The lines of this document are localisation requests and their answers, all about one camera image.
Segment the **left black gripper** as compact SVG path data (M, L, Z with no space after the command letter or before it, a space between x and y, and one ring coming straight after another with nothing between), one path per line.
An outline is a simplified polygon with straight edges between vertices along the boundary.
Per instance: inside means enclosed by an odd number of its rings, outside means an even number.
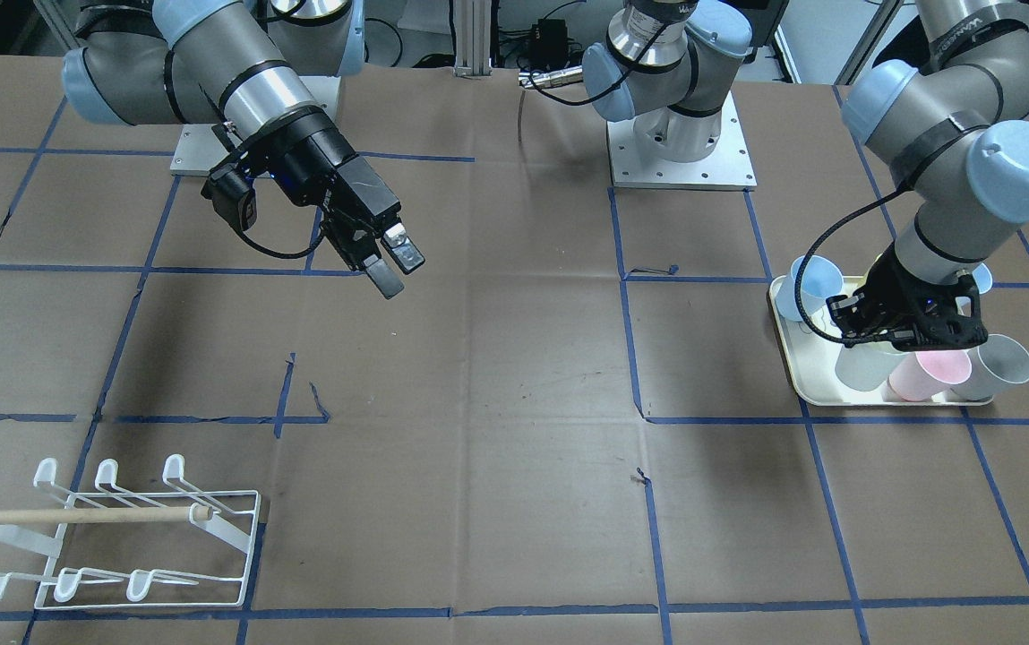
M916 278L893 254L882 254L862 286L827 306L849 346L884 341L897 350L952 350L988 341L972 274L961 271L939 285Z

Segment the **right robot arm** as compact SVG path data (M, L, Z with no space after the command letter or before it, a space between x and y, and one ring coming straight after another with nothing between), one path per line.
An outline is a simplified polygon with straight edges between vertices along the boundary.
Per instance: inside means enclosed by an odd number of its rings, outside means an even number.
M253 180L268 175L297 207L321 210L313 246L329 240L380 294L424 264L397 195L354 150L305 84L362 65L358 1L84 1L83 46L61 84L97 124L210 124L225 152L202 196L240 240L257 217Z

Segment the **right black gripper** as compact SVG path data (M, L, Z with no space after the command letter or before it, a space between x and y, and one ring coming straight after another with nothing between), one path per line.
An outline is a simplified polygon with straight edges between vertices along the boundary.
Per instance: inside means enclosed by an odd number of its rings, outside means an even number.
M245 140L253 175L268 172L297 207L322 209L322 232L349 268L362 270L386 299L404 287L379 252L410 275L424 265L399 219L399 198L318 106L297 107Z

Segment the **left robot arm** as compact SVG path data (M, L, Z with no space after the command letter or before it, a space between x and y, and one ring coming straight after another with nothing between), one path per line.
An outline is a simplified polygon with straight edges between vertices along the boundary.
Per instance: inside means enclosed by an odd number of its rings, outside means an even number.
M886 163L895 195L922 204L850 295L827 298L833 342L900 351L975 348L989 338L973 271L1029 223L1029 4L920 1L929 58L879 63L842 106L843 123ZM626 1L582 57L587 103L605 121L644 116L712 147L752 29L719 1Z

